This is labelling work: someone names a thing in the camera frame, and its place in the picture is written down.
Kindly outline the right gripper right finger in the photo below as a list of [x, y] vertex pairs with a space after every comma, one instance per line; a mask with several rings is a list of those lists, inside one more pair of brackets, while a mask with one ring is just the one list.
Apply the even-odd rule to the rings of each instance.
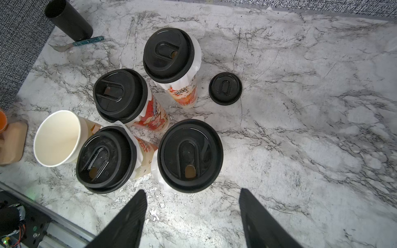
[[239, 206], [248, 248], [301, 247], [248, 189], [241, 189]]

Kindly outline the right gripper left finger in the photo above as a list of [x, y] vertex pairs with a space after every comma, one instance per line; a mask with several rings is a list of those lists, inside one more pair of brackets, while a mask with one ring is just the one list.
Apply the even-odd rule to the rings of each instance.
[[139, 190], [88, 248], [138, 248], [147, 211], [147, 197]]

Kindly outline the black lid front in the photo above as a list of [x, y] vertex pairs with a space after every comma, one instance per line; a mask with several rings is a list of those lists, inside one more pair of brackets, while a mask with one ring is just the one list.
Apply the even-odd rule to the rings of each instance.
[[143, 66], [155, 82], [176, 82], [200, 59], [199, 45], [181, 29], [167, 27], [153, 33], [146, 42]]
[[106, 121], [132, 122], [148, 100], [145, 79], [132, 69], [119, 69], [102, 75], [94, 84], [93, 98], [99, 115]]

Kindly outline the red paper cup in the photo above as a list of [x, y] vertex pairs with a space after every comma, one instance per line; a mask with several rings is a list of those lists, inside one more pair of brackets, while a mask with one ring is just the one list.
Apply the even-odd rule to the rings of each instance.
[[147, 102], [146, 109], [134, 121], [126, 124], [127, 127], [142, 128], [154, 132], [162, 132], [169, 126], [169, 116], [159, 101], [152, 94]]

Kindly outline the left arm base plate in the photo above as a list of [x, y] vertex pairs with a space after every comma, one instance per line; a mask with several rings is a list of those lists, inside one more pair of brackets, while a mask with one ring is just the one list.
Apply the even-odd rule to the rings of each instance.
[[1, 245], [37, 248], [51, 218], [32, 203], [1, 191]]

